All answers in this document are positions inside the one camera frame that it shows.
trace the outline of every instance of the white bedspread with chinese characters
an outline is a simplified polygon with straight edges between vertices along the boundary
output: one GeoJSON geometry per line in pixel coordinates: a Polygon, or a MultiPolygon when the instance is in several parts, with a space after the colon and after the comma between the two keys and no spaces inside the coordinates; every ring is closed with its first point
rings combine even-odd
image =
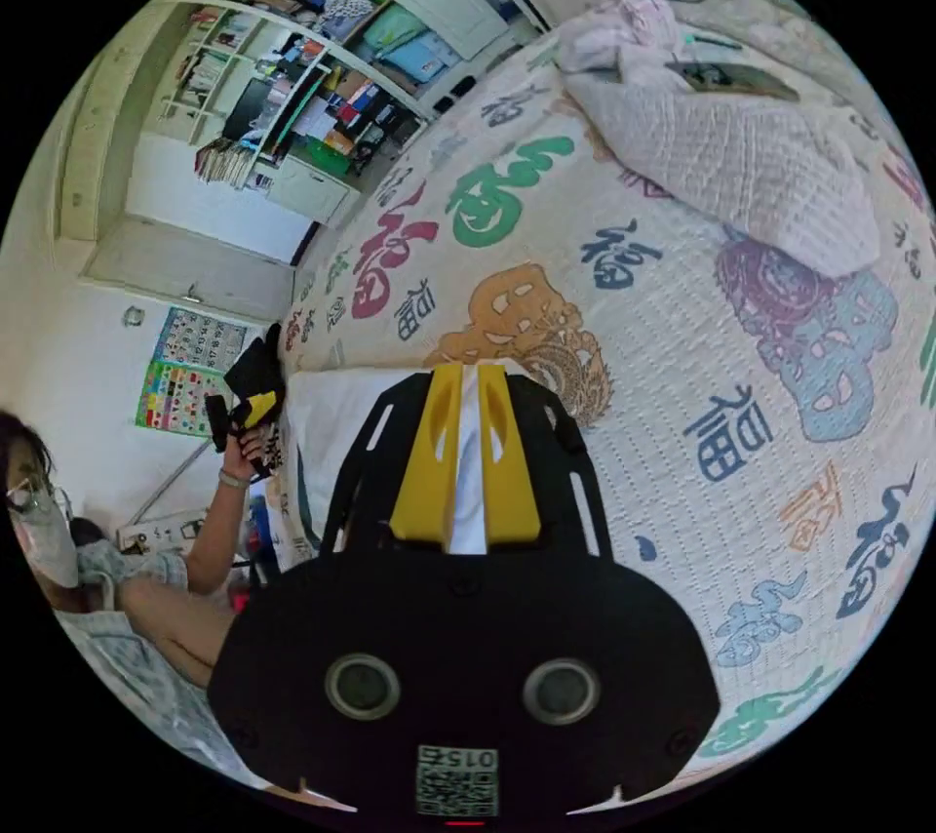
{"type": "MultiPolygon", "coordinates": [[[[546,36],[401,158],[283,328],[288,375],[506,357],[556,390],[616,560],[673,594],[710,649],[721,714],[663,792],[819,705],[897,602],[936,507],[932,210],[870,89],[859,112],[821,84],[860,88],[854,67],[813,24],[777,29],[783,43],[761,30],[731,55],[835,118],[874,206],[870,268],[821,276],[623,166],[546,36]],[[794,40],[813,73],[768,55],[776,41],[792,61],[794,40]]],[[[287,451],[277,485],[302,542],[287,451]]]]}

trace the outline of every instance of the bracelet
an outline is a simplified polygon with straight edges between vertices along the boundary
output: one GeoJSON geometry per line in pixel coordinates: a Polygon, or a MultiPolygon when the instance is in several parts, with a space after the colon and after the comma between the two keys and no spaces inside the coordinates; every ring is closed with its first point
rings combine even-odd
{"type": "Polygon", "coordinates": [[[224,485],[229,485],[232,489],[240,489],[242,492],[251,486],[249,480],[235,478],[233,475],[229,475],[223,469],[217,473],[217,479],[219,482],[223,482],[224,485]]]}

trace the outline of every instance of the purple pattern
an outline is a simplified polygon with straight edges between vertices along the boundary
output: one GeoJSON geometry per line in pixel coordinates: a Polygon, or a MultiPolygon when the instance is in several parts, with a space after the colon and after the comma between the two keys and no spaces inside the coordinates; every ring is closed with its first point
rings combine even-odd
{"type": "Polygon", "coordinates": [[[815,443],[860,433],[875,388],[869,363],[890,346],[897,301],[870,270],[832,280],[736,231],[716,277],[744,331],[799,408],[815,443]]]}

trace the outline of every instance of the black background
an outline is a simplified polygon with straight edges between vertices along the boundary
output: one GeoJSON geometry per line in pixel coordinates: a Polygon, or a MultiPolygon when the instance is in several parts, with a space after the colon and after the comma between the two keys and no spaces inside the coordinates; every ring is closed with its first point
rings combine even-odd
{"type": "MultiPolygon", "coordinates": [[[[146,1],[4,0],[9,33],[0,44],[7,155],[2,205],[7,212],[32,150],[71,85],[146,1]]],[[[936,94],[925,41],[932,32],[925,17],[932,0],[798,1],[868,76],[907,140],[929,191],[936,193],[931,126],[936,94]]],[[[0,340],[17,337],[3,335],[0,340]]],[[[67,380],[67,362],[61,367],[67,380]]],[[[76,387],[75,393],[92,390],[76,387]]],[[[102,464],[98,471],[106,473],[110,467],[102,464]]],[[[4,813],[16,812],[20,822],[28,823],[215,833],[259,824],[264,830],[309,829],[308,818],[314,822],[322,816],[299,805],[291,807],[305,822],[274,813],[260,795],[199,769],[157,742],[64,639],[9,525],[0,524],[0,538],[7,634],[0,657],[6,691],[0,712],[8,755],[0,793],[4,813]]],[[[931,659],[934,633],[933,581],[930,543],[876,643],[804,726],[750,767],[646,821],[641,829],[864,829],[913,816],[916,822],[930,822],[925,818],[936,785],[936,719],[932,670],[925,662],[931,659]]],[[[3,822],[13,819],[8,815],[3,822]]]]}

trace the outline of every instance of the white wall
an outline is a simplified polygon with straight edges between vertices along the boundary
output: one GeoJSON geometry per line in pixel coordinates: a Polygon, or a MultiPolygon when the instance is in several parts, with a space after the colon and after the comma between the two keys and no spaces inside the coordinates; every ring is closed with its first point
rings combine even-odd
{"type": "Polygon", "coordinates": [[[195,176],[196,148],[144,132],[134,155],[127,212],[188,228],[289,263],[312,223],[248,189],[195,176]]]}
{"type": "MultiPolygon", "coordinates": [[[[84,243],[59,241],[53,258],[57,143],[55,128],[29,167],[0,247],[0,406],[34,425],[49,445],[76,513],[113,530],[201,441],[134,426],[169,307],[79,285],[84,243]],[[131,303],[146,313],[138,329],[121,324],[131,303]]],[[[155,514],[205,507],[219,465],[220,456],[203,454],[155,514]]]]}

